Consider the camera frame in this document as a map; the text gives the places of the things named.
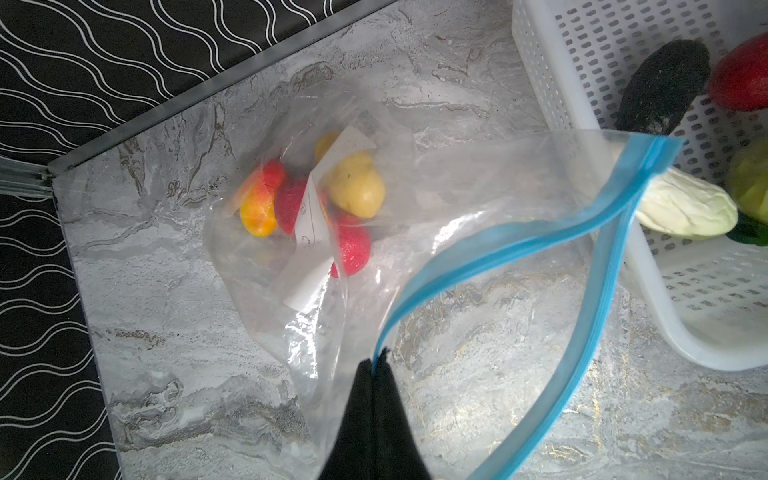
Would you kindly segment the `clear zip top bag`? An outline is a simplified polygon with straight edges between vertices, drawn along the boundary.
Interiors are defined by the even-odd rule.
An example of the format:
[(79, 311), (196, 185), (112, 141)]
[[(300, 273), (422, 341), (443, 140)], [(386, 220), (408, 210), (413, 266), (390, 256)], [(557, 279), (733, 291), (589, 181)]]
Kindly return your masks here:
[[(358, 129), (386, 196), (358, 218), (371, 255), (346, 276), (315, 144)], [(431, 476), (508, 479), (587, 371), (641, 196), (682, 148), (668, 136), (547, 130), (419, 150), (344, 82), (295, 95), (206, 221), (204, 243), (249, 334), (289, 371), (321, 471), (358, 365), (384, 348)], [(241, 223), (246, 182), (278, 158), (307, 178), (294, 233)]]

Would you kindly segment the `yellow potato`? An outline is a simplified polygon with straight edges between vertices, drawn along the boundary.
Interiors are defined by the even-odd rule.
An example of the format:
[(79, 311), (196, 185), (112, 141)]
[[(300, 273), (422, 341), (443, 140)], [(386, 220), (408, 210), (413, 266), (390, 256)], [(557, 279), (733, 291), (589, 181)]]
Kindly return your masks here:
[(315, 144), (313, 176), (340, 209), (362, 219), (381, 209), (386, 187), (374, 165), (376, 145), (354, 127), (323, 134)]

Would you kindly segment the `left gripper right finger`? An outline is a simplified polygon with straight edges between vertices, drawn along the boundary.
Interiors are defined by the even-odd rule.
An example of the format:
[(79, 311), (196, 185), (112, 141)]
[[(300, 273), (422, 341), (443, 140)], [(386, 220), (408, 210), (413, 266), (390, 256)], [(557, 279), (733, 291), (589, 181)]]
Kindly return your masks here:
[(430, 480), (415, 444), (396, 385), (389, 351), (384, 348), (373, 371), (373, 443), (376, 479)]

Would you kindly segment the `green cabbage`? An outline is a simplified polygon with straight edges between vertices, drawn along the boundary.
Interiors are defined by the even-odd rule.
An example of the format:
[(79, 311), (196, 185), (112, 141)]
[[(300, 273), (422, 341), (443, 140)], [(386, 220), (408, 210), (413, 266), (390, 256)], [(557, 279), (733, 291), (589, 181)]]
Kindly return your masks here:
[(767, 136), (737, 151), (726, 176), (726, 190), (746, 216), (767, 224)]

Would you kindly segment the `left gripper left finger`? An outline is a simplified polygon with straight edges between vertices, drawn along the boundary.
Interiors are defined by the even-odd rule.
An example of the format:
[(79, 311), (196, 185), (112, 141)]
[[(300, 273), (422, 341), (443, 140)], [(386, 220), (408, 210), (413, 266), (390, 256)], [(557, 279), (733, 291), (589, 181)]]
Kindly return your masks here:
[(372, 362), (358, 367), (334, 446), (319, 479), (374, 479)]

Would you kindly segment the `red yellow mango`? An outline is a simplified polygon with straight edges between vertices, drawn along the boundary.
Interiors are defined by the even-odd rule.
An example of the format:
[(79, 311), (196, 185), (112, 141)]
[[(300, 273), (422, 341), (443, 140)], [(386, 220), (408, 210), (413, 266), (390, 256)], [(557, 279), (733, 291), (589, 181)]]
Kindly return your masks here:
[(264, 164), (252, 180), (239, 205), (239, 216), (246, 231), (254, 237), (267, 237), (277, 228), (275, 199), (286, 179), (286, 170), (278, 158)]

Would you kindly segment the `black avocado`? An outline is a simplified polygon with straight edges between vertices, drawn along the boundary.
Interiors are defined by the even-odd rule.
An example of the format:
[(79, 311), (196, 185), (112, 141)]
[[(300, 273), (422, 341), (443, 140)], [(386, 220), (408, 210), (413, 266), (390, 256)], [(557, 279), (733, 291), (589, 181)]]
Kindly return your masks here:
[(622, 97), (615, 128), (668, 136), (702, 94), (710, 76), (704, 43), (680, 39), (651, 54), (631, 77)]

